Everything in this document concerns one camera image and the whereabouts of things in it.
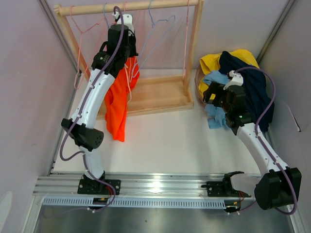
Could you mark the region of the light blue shorts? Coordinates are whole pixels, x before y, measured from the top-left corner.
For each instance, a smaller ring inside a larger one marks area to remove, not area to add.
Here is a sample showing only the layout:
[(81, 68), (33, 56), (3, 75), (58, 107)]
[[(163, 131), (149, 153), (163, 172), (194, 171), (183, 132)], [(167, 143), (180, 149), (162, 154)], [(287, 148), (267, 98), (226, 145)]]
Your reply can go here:
[[(226, 75), (221, 74), (218, 70), (213, 70), (204, 77), (203, 82), (205, 84), (211, 84), (211, 82), (227, 84), (229, 78)], [(224, 128), (230, 130), (225, 121), (225, 112), (222, 108), (216, 107), (213, 104), (207, 104), (205, 106), (205, 111), (207, 112), (207, 122), (210, 129)]]

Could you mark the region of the navy blue shorts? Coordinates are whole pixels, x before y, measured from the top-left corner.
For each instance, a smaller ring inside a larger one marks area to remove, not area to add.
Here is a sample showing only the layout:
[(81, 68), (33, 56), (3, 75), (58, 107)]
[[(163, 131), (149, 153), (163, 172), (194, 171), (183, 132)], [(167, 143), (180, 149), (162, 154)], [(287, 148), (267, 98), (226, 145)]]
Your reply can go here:
[[(259, 68), (253, 54), (244, 49), (232, 52), (223, 51), (219, 58), (219, 66), (219, 72), (222, 74), (228, 74), (232, 70), (236, 71), (243, 67)], [(266, 93), (266, 77), (262, 72), (253, 69), (245, 69), (239, 73), (243, 77), (246, 108), (252, 114), (254, 121), (257, 121), (271, 101)]]

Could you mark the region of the pink hanger of navy shorts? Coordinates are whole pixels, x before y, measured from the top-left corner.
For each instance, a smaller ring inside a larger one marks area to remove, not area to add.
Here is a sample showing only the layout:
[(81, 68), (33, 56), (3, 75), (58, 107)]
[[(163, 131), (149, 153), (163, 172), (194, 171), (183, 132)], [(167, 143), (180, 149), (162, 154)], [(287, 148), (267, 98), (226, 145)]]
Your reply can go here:
[[(128, 12), (127, 14), (131, 14), (133, 16), (133, 25), (136, 20), (135, 16), (133, 13)], [(134, 40), (136, 39), (135, 34), (134, 35), (129, 35), (129, 39)], [(135, 69), (139, 69), (138, 61), (137, 61), (137, 56), (138, 53), (136, 51), (136, 41), (134, 42), (134, 51), (135, 55), (133, 57), (128, 58), (127, 63), (125, 65), (125, 74), (127, 78), (127, 90), (128, 90), (128, 97), (127, 97), (127, 104), (132, 100), (132, 90), (134, 89), (136, 82), (138, 80), (137, 74), (135, 73)]]

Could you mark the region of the yellow shorts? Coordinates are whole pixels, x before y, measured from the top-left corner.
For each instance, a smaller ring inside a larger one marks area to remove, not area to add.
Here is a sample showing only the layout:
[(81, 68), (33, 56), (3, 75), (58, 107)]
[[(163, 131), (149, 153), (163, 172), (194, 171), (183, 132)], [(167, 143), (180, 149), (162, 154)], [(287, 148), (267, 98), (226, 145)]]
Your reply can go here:
[[(255, 66), (256, 68), (259, 68), (258, 63), (253, 56), (253, 54), (245, 49), (238, 49), (232, 52), (229, 52), (231, 55), (239, 58), (240, 60), (246, 62), (248, 65)], [(200, 58), (199, 60), (199, 66), (202, 69), (201, 73), (201, 81), (199, 84), (199, 91), (201, 94), (201, 99), (203, 98), (203, 92), (207, 90), (208, 84), (205, 84), (203, 82), (203, 78), (209, 74), (213, 70), (219, 70), (220, 69), (220, 60), (221, 53), (218, 54), (208, 54)]]

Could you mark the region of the orange shorts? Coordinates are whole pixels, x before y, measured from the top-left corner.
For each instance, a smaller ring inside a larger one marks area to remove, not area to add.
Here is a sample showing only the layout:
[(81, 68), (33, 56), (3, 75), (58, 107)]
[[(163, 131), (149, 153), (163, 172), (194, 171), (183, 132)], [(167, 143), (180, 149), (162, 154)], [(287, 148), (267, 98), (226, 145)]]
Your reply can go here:
[[(137, 74), (137, 78), (139, 79), (140, 73), (137, 68), (134, 74)], [(111, 85), (104, 98), (106, 106), (106, 128), (114, 140), (119, 140), (121, 142), (125, 141), (125, 124), (128, 107), (127, 97), (127, 78), (124, 67), (117, 75), (116, 80)]]

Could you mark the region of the pink hanger of blue shorts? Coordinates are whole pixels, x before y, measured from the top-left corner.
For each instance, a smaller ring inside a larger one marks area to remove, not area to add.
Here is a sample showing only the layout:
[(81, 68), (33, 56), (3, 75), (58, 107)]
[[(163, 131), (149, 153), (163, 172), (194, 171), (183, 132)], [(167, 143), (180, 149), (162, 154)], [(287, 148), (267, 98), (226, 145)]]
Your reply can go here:
[(74, 7), (74, 5), (69, 7), (69, 16), (71, 18), (71, 20), (73, 21), (75, 27), (78, 29), (79, 33), (80, 33), (80, 40), (78, 43), (78, 58), (77, 58), (77, 73), (75, 75), (75, 80), (74, 80), (74, 89), (78, 90), (82, 84), (82, 81), (84, 79), (84, 77), (86, 76), (86, 73), (89, 71), (89, 65), (90, 65), (90, 61), (88, 63), (86, 63), (86, 68), (84, 71), (82, 71), (80, 69), (80, 62), (82, 61), (82, 43), (83, 43), (83, 35), (86, 34), (87, 32), (89, 32), (90, 30), (92, 30), (94, 27), (96, 26), (100, 26), (102, 22), (107, 23), (107, 19), (106, 17), (102, 17), (98, 22), (96, 22), (94, 25), (92, 25), (91, 27), (89, 27), (86, 30), (81, 30), (81, 28), (79, 27), (79, 25), (77, 24), (77, 22), (75, 21), (75, 19), (73, 18), (72, 15), (72, 8)]

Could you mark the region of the pink hanger of yellow shorts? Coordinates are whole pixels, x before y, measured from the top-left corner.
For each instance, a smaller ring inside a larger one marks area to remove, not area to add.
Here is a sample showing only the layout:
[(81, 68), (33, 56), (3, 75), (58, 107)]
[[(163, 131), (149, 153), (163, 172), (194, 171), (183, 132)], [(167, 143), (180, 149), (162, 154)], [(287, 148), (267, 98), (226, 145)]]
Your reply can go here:
[(186, 51), (187, 51), (187, 39), (188, 39), (188, 25), (189, 25), (189, 9), (190, 9), (190, 0), (187, 0), (187, 14), (186, 14), (186, 29), (185, 29), (185, 41), (184, 41), (184, 53), (183, 53), (183, 68), (182, 68), (182, 77), (185, 77), (186, 73)]

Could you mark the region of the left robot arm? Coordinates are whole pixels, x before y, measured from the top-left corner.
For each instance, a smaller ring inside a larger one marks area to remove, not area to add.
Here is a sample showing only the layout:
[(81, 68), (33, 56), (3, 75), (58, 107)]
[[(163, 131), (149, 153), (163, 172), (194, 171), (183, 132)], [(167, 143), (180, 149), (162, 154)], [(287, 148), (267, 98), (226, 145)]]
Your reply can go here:
[(83, 97), (71, 118), (62, 119), (61, 126), (83, 155), (86, 171), (79, 181), (78, 194), (107, 195), (120, 192), (119, 180), (106, 180), (98, 153), (104, 133), (94, 128), (101, 104), (128, 58), (137, 56), (133, 26), (113, 24), (108, 39), (94, 56), (90, 78)]

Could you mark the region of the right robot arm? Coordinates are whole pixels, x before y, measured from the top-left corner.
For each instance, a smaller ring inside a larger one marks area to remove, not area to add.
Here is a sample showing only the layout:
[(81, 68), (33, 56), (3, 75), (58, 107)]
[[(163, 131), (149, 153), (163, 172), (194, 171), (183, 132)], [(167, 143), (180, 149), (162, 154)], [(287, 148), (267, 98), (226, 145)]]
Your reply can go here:
[(222, 183), (222, 191), (233, 196), (241, 191), (254, 197), (263, 210), (277, 209), (292, 205), (288, 212), (292, 215), (297, 209), (301, 185), (301, 172), (298, 168), (290, 168), (265, 139), (250, 112), (246, 109), (246, 94), (240, 85), (224, 85), (212, 82), (204, 92), (204, 101), (211, 101), (225, 112), (225, 120), (235, 136), (246, 146), (255, 160), (261, 177), (251, 177), (244, 172), (227, 173)]

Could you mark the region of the translucent pink basket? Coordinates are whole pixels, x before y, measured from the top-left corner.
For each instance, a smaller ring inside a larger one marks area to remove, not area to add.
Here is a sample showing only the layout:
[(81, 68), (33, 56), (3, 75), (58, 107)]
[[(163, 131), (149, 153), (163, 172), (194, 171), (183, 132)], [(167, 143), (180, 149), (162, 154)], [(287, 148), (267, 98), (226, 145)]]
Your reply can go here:
[(202, 73), (202, 69), (200, 66), (198, 66), (197, 70), (196, 70), (196, 73), (195, 73), (195, 78), (194, 78), (194, 84), (195, 84), (195, 94), (196, 94), (196, 97), (198, 99), (201, 99), (201, 94), (200, 94), (200, 91), (199, 91), (199, 84), (200, 84), (200, 81), (201, 81), (201, 73)]

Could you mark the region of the wooden clothes rack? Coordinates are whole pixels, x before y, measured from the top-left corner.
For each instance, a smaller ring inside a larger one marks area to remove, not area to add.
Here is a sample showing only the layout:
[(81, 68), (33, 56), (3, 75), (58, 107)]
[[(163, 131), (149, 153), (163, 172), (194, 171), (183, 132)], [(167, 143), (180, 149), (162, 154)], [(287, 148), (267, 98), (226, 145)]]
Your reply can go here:
[[(204, 2), (202, 0), (156, 0), (151, 2), (117, 3), (116, 5), (126, 13), (150, 9), (194, 7), (192, 25), (186, 27), (186, 31), (191, 33), (191, 37), (190, 41), (185, 42), (183, 73), (177, 76), (139, 78), (132, 92), (132, 99), (129, 102), (128, 115), (138, 116), (193, 108), (194, 102), (190, 90), (190, 77)], [(62, 7), (60, 4), (54, 5), (54, 12), (62, 32), (70, 45), (71, 51), (78, 60), (78, 70), (85, 72), (87, 79), (90, 78), (90, 71), (67, 18), (79, 15), (110, 13), (113, 11), (113, 8), (114, 4), (112, 3), (71, 7)]]

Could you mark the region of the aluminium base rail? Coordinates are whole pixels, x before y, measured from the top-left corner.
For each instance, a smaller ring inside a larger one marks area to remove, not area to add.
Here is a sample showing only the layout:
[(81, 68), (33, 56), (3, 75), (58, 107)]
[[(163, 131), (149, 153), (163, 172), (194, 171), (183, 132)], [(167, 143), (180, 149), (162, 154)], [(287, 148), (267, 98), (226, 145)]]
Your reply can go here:
[[(194, 198), (207, 195), (201, 186), (221, 181), (224, 174), (107, 173), (107, 179), (121, 180), (119, 197)], [(76, 195), (81, 173), (54, 173), (37, 179), (33, 194)]]

